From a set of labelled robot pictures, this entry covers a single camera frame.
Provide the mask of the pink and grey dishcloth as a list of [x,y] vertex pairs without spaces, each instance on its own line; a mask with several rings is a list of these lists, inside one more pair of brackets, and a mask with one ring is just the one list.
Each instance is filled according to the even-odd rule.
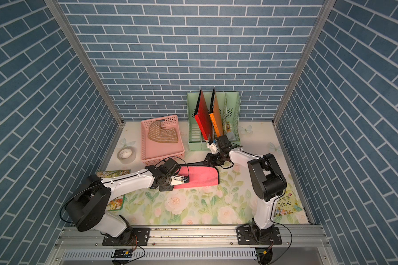
[[179,175],[185,177],[189,175],[190,182],[176,185],[174,189],[211,187],[220,184],[220,173],[218,169],[211,166],[182,166]]

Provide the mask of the brown striped dishcloth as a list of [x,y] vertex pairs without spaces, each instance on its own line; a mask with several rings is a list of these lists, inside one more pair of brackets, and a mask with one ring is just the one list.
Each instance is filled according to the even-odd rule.
[[158,143],[176,144],[179,142],[178,134],[175,128],[166,129],[161,121],[151,123],[148,132],[148,139]]

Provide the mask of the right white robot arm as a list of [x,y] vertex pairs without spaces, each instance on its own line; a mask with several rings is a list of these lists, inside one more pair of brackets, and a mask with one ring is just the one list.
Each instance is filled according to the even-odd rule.
[[239,245],[281,245],[279,228],[273,217],[277,201],[287,188],[287,181],[274,155],[254,155],[231,143],[227,136],[208,142],[210,153],[203,161],[207,166],[223,166],[225,162],[238,164],[249,170],[252,188],[259,198],[251,224],[236,228]]

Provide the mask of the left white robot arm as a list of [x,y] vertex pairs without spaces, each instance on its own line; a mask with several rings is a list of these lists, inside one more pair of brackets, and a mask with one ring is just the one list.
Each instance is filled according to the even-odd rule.
[[177,185],[190,182],[190,174],[181,175],[182,166],[174,159],[163,161],[160,166],[146,166],[144,170],[119,177],[99,178],[93,174],[80,184],[71,198],[65,202],[71,222],[79,232],[97,230],[103,233],[112,245],[136,245],[136,236],[128,220],[116,217],[107,211],[110,201],[139,189],[172,191]]

